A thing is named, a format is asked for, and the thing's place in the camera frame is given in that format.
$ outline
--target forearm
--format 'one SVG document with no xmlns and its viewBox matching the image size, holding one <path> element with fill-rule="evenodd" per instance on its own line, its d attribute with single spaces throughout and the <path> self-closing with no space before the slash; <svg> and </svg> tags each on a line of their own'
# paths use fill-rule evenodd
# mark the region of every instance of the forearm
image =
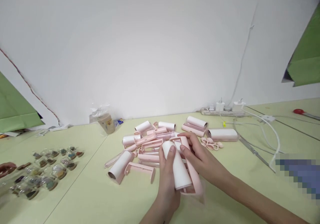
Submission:
<svg viewBox="0 0 320 224">
<path fill-rule="evenodd" d="M 167 210 L 167 205 L 162 203 L 162 200 L 157 197 L 146 215 L 140 221 L 140 224 L 167 224 L 171 220 L 173 213 Z"/>
<path fill-rule="evenodd" d="M 265 197 L 240 179 L 230 176 L 228 183 L 219 186 L 227 195 L 248 207 L 267 223 L 307 223 L 292 212 Z"/>
</svg>

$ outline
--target light green table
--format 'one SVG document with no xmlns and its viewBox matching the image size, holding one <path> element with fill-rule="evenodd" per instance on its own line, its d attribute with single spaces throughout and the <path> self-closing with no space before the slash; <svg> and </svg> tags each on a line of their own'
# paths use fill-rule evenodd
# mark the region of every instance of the light green table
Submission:
<svg viewBox="0 0 320 224">
<path fill-rule="evenodd" d="M 159 170 L 156 170 L 153 184 L 150 184 L 148 175 L 132 171 L 124 177 L 121 185 L 116 185 L 106 176 L 108 170 L 103 169 L 103 165 L 123 150 L 122 137 L 132 134 L 134 127 L 138 124 L 146 120 L 151 123 L 174 122 L 177 125 L 176 131 L 181 132 L 180 127 L 189 115 L 208 121 L 209 127 L 222 127 L 220 117 L 189 113 L 126 120 L 114 134 L 106 139 L 99 136 L 96 125 L 76 126 L 49 133 L 44 137 L 28 138 L 4 153 L 0 153 L 0 160 L 7 161 L 11 157 L 10 160 L 23 163 L 30 159 L 32 150 L 51 146 L 74 145 L 85 148 L 86 153 L 78 159 L 78 167 L 69 172 L 55 190 L 52 192 L 41 190 L 41 193 L 32 201 L 11 195 L 11 201 L 0 208 L 0 216 L 5 217 L 4 223 L 21 223 L 22 220 L 46 224 L 138 223 L 157 195 Z M 223 119 L 232 121 L 234 118 L 223 117 Z M 238 118 L 237 122 L 258 123 L 257 119 L 252 117 Z M 320 153 L 318 140 L 279 122 L 273 122 L 272 125 L 280 136 L 283 151 Z M 238 125 L 237 130 L 248 141 L 267 148 L 259 127 Z M 265 131 L 269 142 L 276 146 L 273 132 L 267 126 Z M 306 221 L 310 223 L 319 221 L 319 207 L 292 184 L 277 177 L 242 143 L 226 142 L 224 144 L 225 148 L 212 152 L 232 174 Z M 272 158 L 268 153 L 262 151 L 259 153 L 267 161 Z M 264 223 L 250 210 L 206 181 L 205 193 L 204 205 L 195 202 L 192 198 L 183 197 L 171 223 Z"/>
<path fill-rule="evenodd" d="M 265 115 L 281 115 L 298 118 L 314 123 L 320 124 L 320 121 L 306 117 L 304 115 L 295 114 L 292 111 L 295 109 L 302 109 L 312 115 L 320 116 L 320 98 L 317 99 L 305 99 L 291 102 L 281 102 L 272 104 L 252 105 L 250 106 L 253 110 L 260 112 Z M 320 125 L 315 125 L 308 122 L 302 122 L 287 117 L 276 117 L 276 119 L 298 131 L 301 131 L 307 135 L 310 135 L 320 140 Z"/>
</svg>

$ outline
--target wall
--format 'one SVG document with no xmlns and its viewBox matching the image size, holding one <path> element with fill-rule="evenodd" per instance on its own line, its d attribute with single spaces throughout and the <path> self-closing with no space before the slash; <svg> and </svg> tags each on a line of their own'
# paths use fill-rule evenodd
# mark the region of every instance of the wall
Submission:
<svg viewBox="0 0 320 224">
<path fill-rule="evenodd" d="M 258 2 L 235 98 L 312 98 L 319 85 L 281 80 L 318 1 L 0 0 L 0 46 L 62 123 L 87 123 L 92 102 L 123 118 L 190 112 L 230 99 Z"/>
</svg>

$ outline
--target green panel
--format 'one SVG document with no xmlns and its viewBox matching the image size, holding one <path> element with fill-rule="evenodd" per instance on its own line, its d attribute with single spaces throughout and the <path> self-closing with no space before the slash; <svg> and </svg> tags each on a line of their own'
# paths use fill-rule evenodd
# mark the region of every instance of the green panel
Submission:
<svg viewBox="0 0 320 224">
<path fill-rule="evenodd" d="M 0 132 L 43 125 L 37 111 L 0 72 Z"/>
<path fill-rule="evenodd" d="M 287 70 L 295 86 L 320 82 L 320 4 L 314 11 Z"/>
</svg>

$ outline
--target plastic bag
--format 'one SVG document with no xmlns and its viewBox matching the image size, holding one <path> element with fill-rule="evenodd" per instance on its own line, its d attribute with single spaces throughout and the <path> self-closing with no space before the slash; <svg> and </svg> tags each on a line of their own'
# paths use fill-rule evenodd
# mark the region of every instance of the plastic bag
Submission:
<svg viewBox="0 0 320 224">
<path fill-rule="evenodd" d="M 102 136 L 108 136 L 113 133 L 119 125 L 118 120 L 112 118 L 110 105 L 102 105 L 98 108 L 91 108 L 89 123 L 97 123 Z"/>
</svg>

